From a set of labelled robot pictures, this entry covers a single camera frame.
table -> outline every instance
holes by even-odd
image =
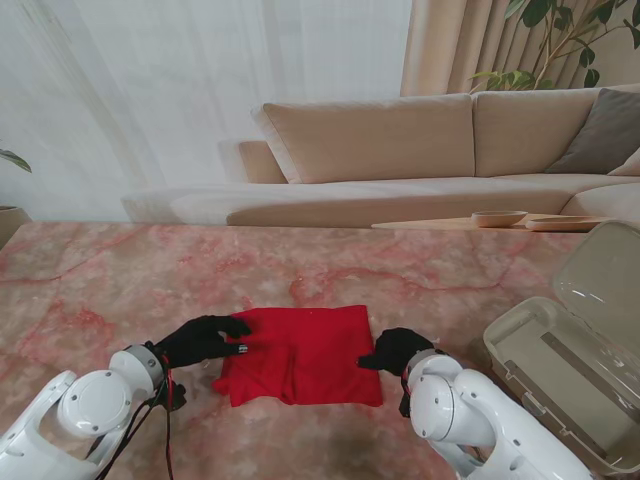
[[[482,332],[532,295],[582,235],[95,223],[24,225],[0,251],[0,431],[64,369],[106,367],[130,343],[184,321],[252,307],[365,304],[374,335],[407,326],[487,372]],[[179,480],[438,479],[448,466],[385,405],[231,408],[210,383],[220,362],[175,372],[187,405],[172,422]],[[109,478],[167,478],[163,412]]]
[[[376,223],[371,225],[372,228],[389,228],[389,229],[407,229],[407,230],[494,230],[494,231],[512,231],[539,233],[528,230],[525,225],[529,220],[537,220],[539,218],[560,218],[566,215],[547,215],[544,213],[528,213],[522,220],[511,227],[501,228],[480,228],[476,226],[471,217],[461,218],[441,218],[435,220],[411,220],[408,222],[388,222]],[[606,217],[592,217],[594,220],[609,220]]]

red cloth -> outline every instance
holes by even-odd
[[[227,357],[213,382],[237,407],[256,397],[288,405],[364,403],[382,405],[378,372],[356,364],[373,352],[367,308],[256,308],[233,315],[252,334],[249,350]]]

sheer curtain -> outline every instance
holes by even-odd
[[[410,0],[4,0],[0,204],[126,220],[141,188],[223,183],[265,101],[395,97]]]

wire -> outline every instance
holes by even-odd
[[[173,480],[173,466],[171,465],[171,407],[173,404],[173,376],[169,369],[169,360],[166,356],[164,359],[167,363],[167,383],[169,385],[169,398],[167,400],[167,440],[165,444],[164,456],[167,461],[167,472],[169,473],[169,480]]]
[[[129,445],[129,442],[131,441],[133,436],[136,434],[136,432],[140,429],[140,427],[142,426],[144,421],[147,419],[147,417],[151,413],[151,410],[153,410],[153,408],[158,404],[158,401],[160,400],[162,392],[164,391],[164,389],[166,387],[167,387],[167,378],[165,377],[165,380],[160,385],[160,388],[158,389],[158,392],[156,393],[156,396],[153,399],[149,399],[146,402],[141,403],[140,406],[138,406],[138,408],[134,412],[133,416],[131,417],[131,421],[129,422],[129,425],[127,426],[127,430],[125,431],[125,433],[124,433],[124,435],[122,437],[122,440],[120,440],[120,444],[118,445],[118,448],[116,449],[115,453],[113,454],[113,457],[111,457],[111,460],[109,460],[109,463],[107,463],[105,465],[105,467],[102,469],[100,474],[96,477],[96,480],[104,480],[107,477],[107,475],[108,475],[109,471],[111,470],[111,467],[113,467],[113,464],[115,463],[115,461],[118,459],[118,457],[124,451],[124,449],[127,447],[127,445]],[[132,428],[133,428],[134,422],[136,420],[136,417],[138,416],[138,414],[140,413],[140,411],[142,410],[142,408],[144,406],[148,406],[149,409],[145,412],[144,416],[140,419],[140,421],[138,422],[138,424],[136,425],[136,427],[132,431]]]

gray pillow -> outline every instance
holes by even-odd
[[[622,165],[638,148],[640,93],[603,88],[567,152],[545,173],[606,175]]]

